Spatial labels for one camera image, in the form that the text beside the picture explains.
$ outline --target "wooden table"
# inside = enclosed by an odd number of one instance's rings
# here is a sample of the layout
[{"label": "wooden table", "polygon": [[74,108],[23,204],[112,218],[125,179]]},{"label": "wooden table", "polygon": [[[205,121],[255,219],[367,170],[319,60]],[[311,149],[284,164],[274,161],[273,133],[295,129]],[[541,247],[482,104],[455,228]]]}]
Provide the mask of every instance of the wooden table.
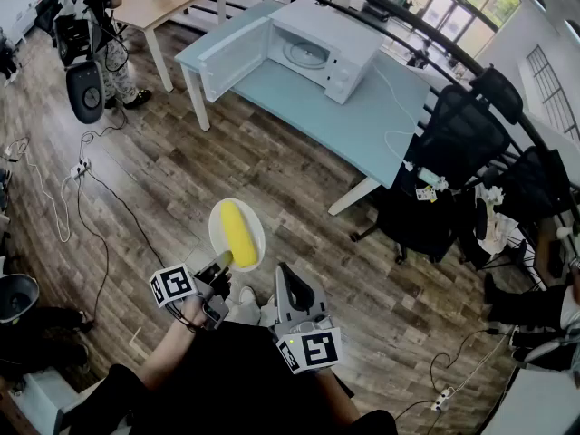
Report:
[{"label": "wooden table", "polygon": [[[115,10],[117,22],[134,27],[145,33],[153,60],[168,92],[173,90],[167,67],[163,61],[155,29],[173,15],[188,9],[198,0],[123,0]],[[217,19],[220,24],[226,21],[226,0],[217,0]]]},{"label": "wooden table", "polygon": [[[202,130],[209,129],[209,121],[197,76],[199,55],[238,29],[282,6],[273,0],[252,6],[176,56]],[[429,85],[406,66],[384,53],[379,53],[373,63],[390,79],[397,99],[412,120],[374,69],[366,73],[344,105],[324,95],[320,85],[272,60],[265,60],[231,89],[318,141],[367,176],[329,208],[332,215],[380,185],[386,188],[392,185],[401,167],[397,154],[405,156],[415,124],[427,101]],[[389,144],[396,154],[385,143],[385,131],[402,132],[389,137]]]}]

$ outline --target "power strip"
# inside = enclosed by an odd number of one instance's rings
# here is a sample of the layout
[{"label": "power strip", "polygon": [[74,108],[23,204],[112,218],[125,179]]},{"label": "power strip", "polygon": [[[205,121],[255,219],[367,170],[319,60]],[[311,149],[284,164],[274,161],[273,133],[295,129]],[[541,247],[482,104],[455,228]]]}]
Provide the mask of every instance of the power strip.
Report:
[{"label": "power strip", "polygon": [[91,160],[85,158],[84,161],[80,161],[78,164],[71,168],[71,178],[78,179],[82,174],[91,168]]},{"label": "power strip", "polygon": [[432,411],[441,411],[441,406],[443,405],[443,403],[448,400],[451,396],[451,392],[453,392],[453,389],[451,387],[443,390],[441,392],[441,395],[439,395],[439,397],[437,398],[437,400],[435,400],[435,402],[433,404],[431,404],[431,410]]}]

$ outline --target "laminate floor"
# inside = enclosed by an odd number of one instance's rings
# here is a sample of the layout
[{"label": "laminate floor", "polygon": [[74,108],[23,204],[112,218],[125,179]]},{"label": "laminate floor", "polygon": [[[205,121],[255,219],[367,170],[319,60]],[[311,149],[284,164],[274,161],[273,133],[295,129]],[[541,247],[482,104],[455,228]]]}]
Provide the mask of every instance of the laminate floor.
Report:
[{"label": "laminate floor", "polygon": [[[128,30],[131,75],[154,94],[145,107],[127,111],[123,130],[109,130],[84,147],[95,175],[127,202],[168,265],[205,265],[213,257],[211,209],[222,198],[244,200],[264,225],[267,249],[259,269],[235,274],[234,280],[254,287],[263,302],[273,293],[281,261],[322,283],[343,333],[344,361],[335,371],[356,393],[362,412],[380,408],[396,416],[415,401],[435,398],[429,375],[434,354],[454,355],[467,334],[485,327],[480,319],[483,275],[459,263],[456,247],[439,265],[410,252],[407,264],[397,266],[394,243],[384,234],[352,243],[348,234],[372,223],[369,201],[337,217],[327,209],[360,181],[361,173],[235,94],[207,105],[212,128],[203,132],[173,62],[198,34],[176,24],[164,24],[157,32],[175,90],[163,90],[143,35]],[[24,64],[19,78],[0,87],[0,141],[5,146],[25,135],[31,138],[29,158],[39,166],[64,218],[57,197],[78,159],[81,135],[119,125],[122,117],[106,112],[91,128],[74,118],[64,71],[46,34],[31,34],[18,57]],[[10,268],[38,279],[43,304],[91,311],[105,254],[102,242],[78,217],[76,185],[65,186],[71,238],[64,244],[34,169],[24,159],[8,167],[14,172],[8,249],[20,256]],[[93,374],[102,377],[112,363],[139,366],[170,317],[152,301],[148,279],[159,266],[131,215],[92,179],[82,184],[81,206],[87,224],[106,238],[111,251],[97,326],[82,337],[91,351]],[[512,268],[497,270],[496,278],[513,292],[531,285]],[[498,337],[483,333],[470,338],[453,367],[436,366],[438,386],[457,387],[497,343]],[[474,433],[513,368],[502,345],[451,400],[431,433]],[[400,433],[427,433],[435,416],[426,404],[415,407],[398,421]]]}]

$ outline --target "microwave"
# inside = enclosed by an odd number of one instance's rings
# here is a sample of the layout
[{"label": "microwave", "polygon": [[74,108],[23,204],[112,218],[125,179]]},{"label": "microwave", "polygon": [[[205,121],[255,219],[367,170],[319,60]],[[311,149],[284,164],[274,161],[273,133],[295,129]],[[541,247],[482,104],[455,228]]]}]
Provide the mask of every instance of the microwave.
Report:
[{"label": "microwave", "polygon": [[210,102],[266,59],[324,88],[343,104],[353,93],[384,37],[312,0],[295,2],[262,17],[202,53],[201,81]]}]

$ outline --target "hand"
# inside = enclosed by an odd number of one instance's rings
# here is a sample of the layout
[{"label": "hand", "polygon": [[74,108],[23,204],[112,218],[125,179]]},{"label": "hand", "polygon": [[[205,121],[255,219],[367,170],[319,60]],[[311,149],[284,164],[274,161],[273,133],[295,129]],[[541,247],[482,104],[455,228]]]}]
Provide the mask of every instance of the hand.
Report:
[{"label": "hand", "polygon": [[208,317],[201,310],[203,301],[195,295],[188,296],[181,306],[181,313],[183,316],[194,324],[196,327],[201,327],[206,323]]}]

